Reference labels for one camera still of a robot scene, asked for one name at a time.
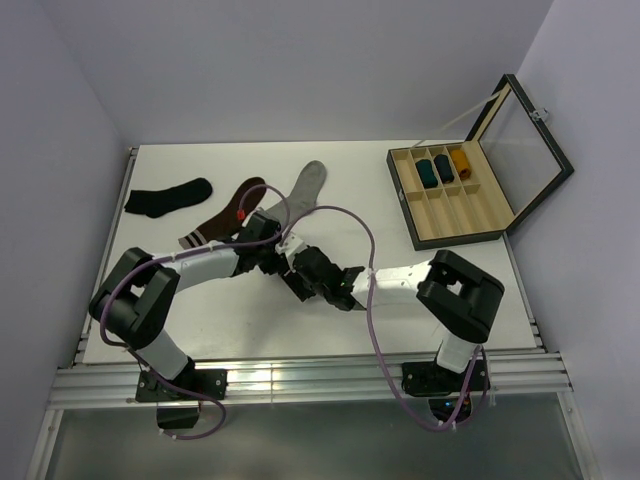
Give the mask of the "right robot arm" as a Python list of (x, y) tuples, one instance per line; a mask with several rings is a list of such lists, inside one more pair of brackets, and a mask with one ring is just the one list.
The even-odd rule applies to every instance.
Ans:
[(435, 383), (452, 390), (468, 374), (477, 346), (488, 341), (505, 288), (494, 276), (450, 250), (404, 267), (340, 268), (317, 247), (279, 246), (303, 287), (341, 311), (377, 306), (423, 305), (444, 327), (433, 365)]

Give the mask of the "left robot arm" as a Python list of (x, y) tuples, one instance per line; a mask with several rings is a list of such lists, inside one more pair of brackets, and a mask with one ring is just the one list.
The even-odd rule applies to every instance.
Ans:
[(173, 341), (165, 323), (177, 293), (252, 270), (259, 254), (280, 239), (281, 223), (256, 212), (237, 238), (212, 241), (175, 255), (152, 256), (130, 248), (94, 294), (90, 316), (104, 343), (126, 349), (159, 375), (159, 388), (183, 399), (195, 386), (194, 361)]

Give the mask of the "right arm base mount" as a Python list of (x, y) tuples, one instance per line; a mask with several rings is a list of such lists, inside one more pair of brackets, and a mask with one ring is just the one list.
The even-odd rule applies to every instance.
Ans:
[(404, 362), (401, 364), (403, 392), (415, 398), (427, 398), (433, 416), (445, 422), (458, 403), (462, 405), (456, 418), (463, 422), (470, 418), (474, 406), (473, 393), (483, 394), (483, 399), (491, 386), (486, 363), (477, 360), (474, 364), (465, 396), (460, 402), (460, 391), (465, 373), (454, 373), (436, 364), (435, 361)]

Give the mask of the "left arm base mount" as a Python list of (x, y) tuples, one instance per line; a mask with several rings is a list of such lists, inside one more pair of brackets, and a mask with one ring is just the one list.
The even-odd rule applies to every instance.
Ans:
[[(139, 404), (156, 405), (156, 424), (161, 433), (176, 440), (196, 440), (219, 431), (227, 419), (221, 403), (227, 388), (225, 369), (199, 370), (187, 374), (185, 382), (170, 382), (152, 371), (142, 371), (134, 400)], [(205, 403), (219, 408), (220, 419), (214, 427), (202, 433), (189, 433)]]

